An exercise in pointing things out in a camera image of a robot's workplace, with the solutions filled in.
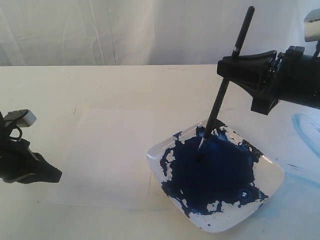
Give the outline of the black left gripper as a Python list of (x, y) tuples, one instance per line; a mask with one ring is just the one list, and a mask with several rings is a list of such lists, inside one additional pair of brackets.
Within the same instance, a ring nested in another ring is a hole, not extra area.
[(0, 178), (5, 183), (58, 183), (62, 171), (49, 164), (38, 152), (29, 149), (22, 127), (5, 126), (0, 116)]

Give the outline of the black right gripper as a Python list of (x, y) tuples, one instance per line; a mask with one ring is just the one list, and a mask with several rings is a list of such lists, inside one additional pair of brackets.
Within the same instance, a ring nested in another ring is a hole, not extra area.
[(304, 51), (302, 46), (290, 46), (281, 52), (273, 74), (263, 72), (276, 59), (276, 50), (239, 55), (236, 59), (224, 56), (218, 61), (216, 73), (252, 97), (250, 110), (253, 112), (268, 115), (278, 100), (319, 109), (320, 47), (315, 47), (313, 55), (306, 55)]

